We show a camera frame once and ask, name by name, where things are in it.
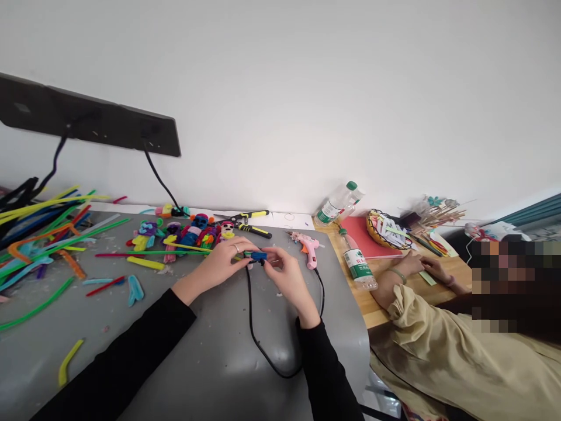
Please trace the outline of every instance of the black sleeve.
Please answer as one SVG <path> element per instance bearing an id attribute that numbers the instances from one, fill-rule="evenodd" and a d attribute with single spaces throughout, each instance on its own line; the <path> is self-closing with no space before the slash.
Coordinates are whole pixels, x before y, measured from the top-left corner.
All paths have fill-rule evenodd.
<path id="1" fill-rule="evenodd" d="M 296 331 L 302 347 L 302 366 L 314 420 L 364 421 L 323 321 L 313 329 L 302 329 L 297 319 Z"/>
<path id="2" fill-rule="evenodd" d="M 167 290 L 32 421 L 116 420 L 196 316 Z"/>

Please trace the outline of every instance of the woven basket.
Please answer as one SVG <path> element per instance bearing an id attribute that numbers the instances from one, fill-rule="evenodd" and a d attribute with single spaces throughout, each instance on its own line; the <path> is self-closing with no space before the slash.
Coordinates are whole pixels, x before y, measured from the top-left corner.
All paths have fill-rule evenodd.
<path id="1" fill-rule="evenodd" d="M 384 213 L 381 210 L 377 210 L 377 209 L 371 209 L 370 212 L 368 212 L 368 215 L 366 216 L 366 229 L 368 230 L 368 233 L 370 234 L 370 237 L 372 237 L 374 239 L 374 241 L 377 242 L 379 245 L 381 245 L 383 247 L 386 247 L 388 249 L 396 249 L 396 250 L 408 250 L 408 249 L 410 249 L 411 248 L 411 240 L 409 240 L 409 239 L 408 239 L 408 241 L 409 241 L 408 244 L 405 244 L 401 247 L 397 247 L 394 244 L 391 244 L 389 241 L 387 241 L 384 237 L 382 237 L 380 235 L 377 228 L 374 227 L 374 224 L 370 220 L 370 216 L 379 216 L 379 215 L 383 215 L 386 218 L 390 217 L 387 213 Z"/>

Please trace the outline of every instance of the pliers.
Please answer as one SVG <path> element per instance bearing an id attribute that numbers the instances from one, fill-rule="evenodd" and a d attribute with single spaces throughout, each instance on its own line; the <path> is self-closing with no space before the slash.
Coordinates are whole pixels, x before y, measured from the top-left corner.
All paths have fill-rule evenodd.
<path id="1" fill-rule="evenodd" d="M 215 216 L 220 216 L 221 218 L 226 218 L 220 221 L 216 221 L 215 223 L 220 223 L 220 222 L 224 222 L 226 220 L 230 221 L 231 223 L 234 224 L 234 227 L 237 228 L 240 231 L 246 231 L 246 232 L 250 232 L 253 234 L 257 234 L 261 237 L 264 237 L 266 239 L 270 239 L 273 234 L 271 234 L 270 232 L 264 231 L 262 229 L 259 228 L 255 228 L 253 225 L 249 225 L 248 224 L 248 219 L 249 218 L 255 218 L 257 216 L 265 216 L 268 215 L 270 212 L 268 210 L 259 210 L 257 212 L 241 212 L 238 213 L 237 215 L 234 216 L 228 216 L 228 215 L 220 215 L 219 213 L 215 213 Z"/>

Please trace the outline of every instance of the bottle label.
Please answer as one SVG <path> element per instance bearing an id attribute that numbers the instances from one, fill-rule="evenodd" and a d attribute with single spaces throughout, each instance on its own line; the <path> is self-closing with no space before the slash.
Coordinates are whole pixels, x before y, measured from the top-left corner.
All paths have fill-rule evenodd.
<path id="1" fill-rule="evenodd" d="M 366 263 L 366 259 L 362 255 L 360 249 L 352 249 L 347 251 L 344 255 L 347 266 L 351 270 L 353 279 L 362 278 L 365 276 L 372 276 L 372 271 Z"/>
<path id="2" fill-rule="evenodd" d="M 325 202 L 322 209 L 317 213 L 317 219 L 322 221 L 323 223 L 330 223 L 334 220 L 341 209 L 337 209 L 335 206 L 329 203 L 329 201 Z"/>

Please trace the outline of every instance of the plastic water bottle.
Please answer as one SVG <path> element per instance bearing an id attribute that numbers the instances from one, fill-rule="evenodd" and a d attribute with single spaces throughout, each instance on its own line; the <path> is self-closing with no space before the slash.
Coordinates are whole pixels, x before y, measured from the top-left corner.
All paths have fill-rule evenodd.
<path id="1" fill-rule="evenodd" d="M 346 185 L 339 187 L 314 216 L 316 224 L 327 226 L 335 221 L 339 213 L 351 202 L 351 195 L 355 190 L 356 183 L 354 181 L 349 181 Z"/>
<path id="2" fill-rule="evenodd" d="M 366 259 L 364 259 L 355 240 L 347 234 L 346 229 L 340 229 L 339 235 L 341 236 L 340 241 L 342 249 L 346 250 L 343 257 L 351 271 L 352 279 L 356 282 L 357 289 L 361 291 L 373 291 L 377 289 L 378 283 L 374 279 L 374 275 L 372 275 L 372 271 L 368 267 L 368 263 L 366 263 Z"/>
<path id="3" fill-rule="evenodd" d="M 352 213 L 356 210 L 356 204 L 358 202 L 360 202 L 362 200 L 362 198 L 366 196 L 366 193 L 364 190 L 362 190 L 360 187 L 357 187 L 356 190 L 353 192 L 353 194 L 351 195 L 351 203 L 349 203 L 345 209 L 339 213 L 339 216 L 337 217 L 337 223 L 340 225 L 341 222 L 343 222 L 345 220 L 345 218 L 347 216 L 351 216 Z"/>

